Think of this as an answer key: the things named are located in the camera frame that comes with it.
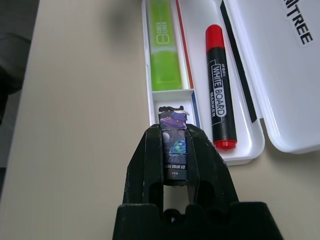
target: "red marker cap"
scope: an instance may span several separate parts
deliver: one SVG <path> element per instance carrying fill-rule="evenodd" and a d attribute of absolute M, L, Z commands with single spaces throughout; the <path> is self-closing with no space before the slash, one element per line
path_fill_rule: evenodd
<path fill-rule="evenodd" d="M 236 143 L 237 143 L 237 141 L 235 141 L 235 140 L 227 139 L 227 140 L 215 141 L 213 144 L 217 150 L 229 151 L 229 150 L 236 148 Z"/>
<path fill-rule="evenodd" d="M 219 25 L 211 25 L 205 31 L 206 51 L 213 48 L 225 48 L 224 36 Z"/>

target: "case lid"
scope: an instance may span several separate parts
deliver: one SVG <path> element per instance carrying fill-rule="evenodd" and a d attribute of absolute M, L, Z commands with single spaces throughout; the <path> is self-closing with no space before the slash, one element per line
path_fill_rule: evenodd
<path fill-rule="evenodd" d="M 288 153 L 320 149 L 320 1 L 224 3 L 271 142 Z"/>

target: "green highlighter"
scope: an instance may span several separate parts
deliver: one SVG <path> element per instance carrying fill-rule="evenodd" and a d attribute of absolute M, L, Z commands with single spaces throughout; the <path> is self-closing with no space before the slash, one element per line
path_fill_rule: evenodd
<path fill-rule="evenodd" d="M 147 0 L 152 91 L 182 89 L 170 0 Z"/>

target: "red stripe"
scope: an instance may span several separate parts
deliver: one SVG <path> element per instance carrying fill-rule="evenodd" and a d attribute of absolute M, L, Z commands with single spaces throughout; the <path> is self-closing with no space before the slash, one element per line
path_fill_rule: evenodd
<path fill-rule="evenodd" d="M 184 50 L 184 56 L 185 56 L 185 61 L 186 61 L 186 69 L 188 71 L 190 88 L 193 89 L 194 88 L 194 81 L 193 81 L 192 74 L 191 74 L 191 68 L 190 68 L 190 62 L 189 62 L 189 56 L 188 56 L 188 50 L 187 50 L 187 43 L 186 43 L 186 36 L 185 36 L 185 30 L 184 30 L 181 12 L 180 12 L 179 0 L 175 0 L 175 3 L 176 3 L 177 11 L 178 11 L 179 24 L 180 24 L 180 30 L 181 30 L 181 35 L 182 35 L 183 50 Z"/>

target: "beige table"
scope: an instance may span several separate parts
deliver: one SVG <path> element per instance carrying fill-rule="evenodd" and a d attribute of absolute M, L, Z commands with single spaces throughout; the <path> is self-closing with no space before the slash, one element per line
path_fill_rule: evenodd
<path fill-rule="evenodd" d="M 40 1 L 1 240 L 112 238 L 126 168 L 149 126 L 142 35 L 139 0 Z M 319 239 L 319 156 L 267 140 L 261 157 L 230 172 L 240 200 L 266 202 L 286 239 Z M 182 209 L 177 191 L 166 189 L 166 206 Z"/>

